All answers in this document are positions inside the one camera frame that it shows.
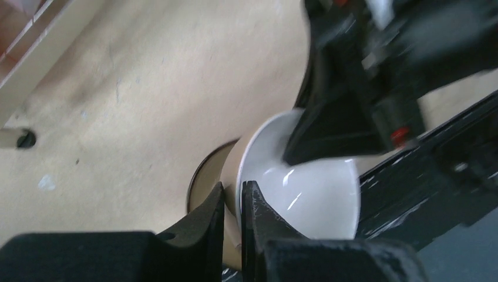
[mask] caster wheel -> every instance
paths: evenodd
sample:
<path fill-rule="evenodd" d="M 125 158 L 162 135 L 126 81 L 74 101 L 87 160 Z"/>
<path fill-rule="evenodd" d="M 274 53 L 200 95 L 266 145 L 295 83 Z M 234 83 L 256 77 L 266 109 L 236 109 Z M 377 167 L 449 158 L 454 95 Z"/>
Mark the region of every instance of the caster wheel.
<path fill-rule="evenodd" d="M 32 148 L 36 143 L 36 135 L 33 131 L 29 129 L 24 130 L 25 134 L 17 140 L 17 148 L 29 149 Z"/>

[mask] beige floor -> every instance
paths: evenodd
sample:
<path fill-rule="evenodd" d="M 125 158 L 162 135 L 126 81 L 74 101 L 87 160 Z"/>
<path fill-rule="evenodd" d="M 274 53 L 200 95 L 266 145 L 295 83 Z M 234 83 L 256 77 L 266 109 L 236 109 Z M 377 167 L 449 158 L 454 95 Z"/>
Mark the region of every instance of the beige floor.
<path fill-rule="evenodd" d="M 169 227 L 205 155 L 292 106 L 307 47 L 300 0 L 109 1 L 10 121 L 39 141 L 0 151 L 0 242 Z M 497 75 L 425 97 L 430 126 Z"/>

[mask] cup rim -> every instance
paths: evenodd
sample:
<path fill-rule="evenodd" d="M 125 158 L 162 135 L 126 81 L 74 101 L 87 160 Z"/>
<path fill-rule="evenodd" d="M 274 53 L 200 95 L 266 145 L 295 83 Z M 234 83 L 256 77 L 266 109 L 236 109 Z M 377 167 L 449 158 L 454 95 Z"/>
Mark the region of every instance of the cup rim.
<path fill-rule="evenodd" d="M 299 108 L 294 108 L 294 109 L 291 109 L 291 110 L 286 110 L 284 112 L 280 112 L 274 116 L 272 116 L 271 118 L 267 119 L 263 124 L 261 124 L 260 127 L 258 127 L 258 129 L 253 133 L 250 141 L 247 143 L 247 145 L 245 146 L 245 149 L 244 149 L 244 153 L 243 153 L 243 156 L 241 158 L 241 162 L 239 164 L 239 167 L 238 167 L 238 170 L 237 170 L 237 182 L 236 182 L 236 187 L 235 187 L 235 196 L 236 196 L 236 199 L 235 199 L 235 216 L 237 218 L 237 223 L 238 223 L 238 228 L 239 228 L 239 231 L 241 231 L 242 229 L 242 225 L 241 225 L 241 206 L 242 206 L 242 198 L 241 198 L 241 194 L 242 194 L 242 170 L 243 170 L 243 166 L 244 166 L 244 163 L 246 161 L 246 157 L 249 153 L 249 150 L 250 148 L 252 147 L 252 145 L 254 144 L 256 138 L 259 137 L 259 135 L 261 134 L 261 132 L 268 126 L 268 124 L 270 124 L 271 122 L 273 122 L 274 120 L 278 119 L 278 118 L 281 118 L 282 116 L 286 116 L 286 115 L 291 115 L 293 112 L 304 112 L 303 109 L 299 109 Z M 356 232 L 358 231 L 358 223 L 359 223 L 359 217 L 360 217 L 360 209 L 361 209 L 361 190 L 360 190 L 360 183 L 359 183 L 359 175 L 358 175 L 358 168 L 356 167 L 355 165 L 356 161 L 354 160 L 354 158 L 351 158 L 351 163 L 349 164 L 349 169 L 352 170 L 351 172 L 356 175 L 356 177 L 353 177 L 353 181 L 354 181 L 354 186 L 356 187 L 357 189 L 357 198 L 358 198 L 358 207 L 357 209 L 355 209 L 355 215 L 354 215 L 354 228 L 351 229 L 351 235 L 350 236 L 345 236 L 344 239 L 352 239 L 355 237 L 356 235 Z"/>

